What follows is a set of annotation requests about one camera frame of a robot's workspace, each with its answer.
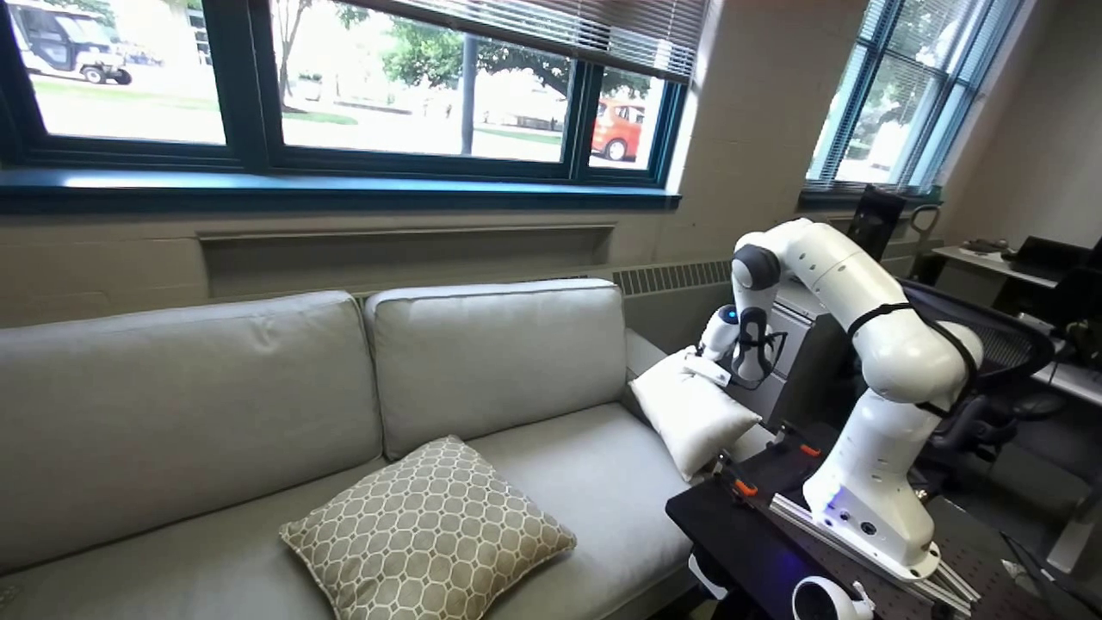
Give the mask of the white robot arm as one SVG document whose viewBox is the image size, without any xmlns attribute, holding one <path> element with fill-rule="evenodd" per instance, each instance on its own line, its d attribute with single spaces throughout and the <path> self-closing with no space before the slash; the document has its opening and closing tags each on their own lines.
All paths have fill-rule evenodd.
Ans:
<svg viewBox="0 0 1102 620">
<path fill-rule="evenodd" d="M 772 373 L 768 306 L 782 278 L 799 278 L 845 329 L 863 379 L 842 438 L 804 483 L 805 524 L 894 580 L 927 580 L 939 551 L 909 469 L 976 379 L 986 344 L 963 324 L 927 322 L 859 243 L 797 217 L 733 243 L 733 305 L 699 339 L 728 385 L 752 388 Z"/>
</svg>

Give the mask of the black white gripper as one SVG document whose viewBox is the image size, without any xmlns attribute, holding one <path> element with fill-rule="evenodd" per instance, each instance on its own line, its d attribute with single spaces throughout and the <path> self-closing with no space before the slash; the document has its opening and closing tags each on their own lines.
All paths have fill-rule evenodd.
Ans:
<svg viewBox="0 0 1102 620">
<path fill-rule="evenodd" d="M 779 354 L 785 350 L 785 331 L 772 331 L 768 313 L 761 306 L 728 306 L 725 322 L 733 329 L 729 383 L 738 388 L 761 385 L 775 373 Z"/>
</svg>

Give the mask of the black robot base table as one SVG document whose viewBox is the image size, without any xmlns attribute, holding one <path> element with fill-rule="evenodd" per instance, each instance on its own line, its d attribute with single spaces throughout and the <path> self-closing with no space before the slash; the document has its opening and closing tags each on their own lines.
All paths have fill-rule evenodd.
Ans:
<svg viewBox="0 0 1102 620">
<path fill-rule="evenodd" d="M 805 577 L 828 577 L 845 588 L 863 585 L 876 620 L 1102 620 L 1092 593 L 1047 571 L 1023 546 L 950 501 L 932 503 L 939 554 L 976 600 L 939 604 L 915 582 L 894 582 L 829 547 L 768 505 L 772 495 L 788 501 L 810 464 L 805 445 L 768 448 L 739 464 L 739 476 L 761 489 L 758 501 L 738 501 L 714 472 L 664 503 L 692 546 L 699 582 L 717 600 L 708 620 L 793 620 L 788 593 Z"/>
</svg>

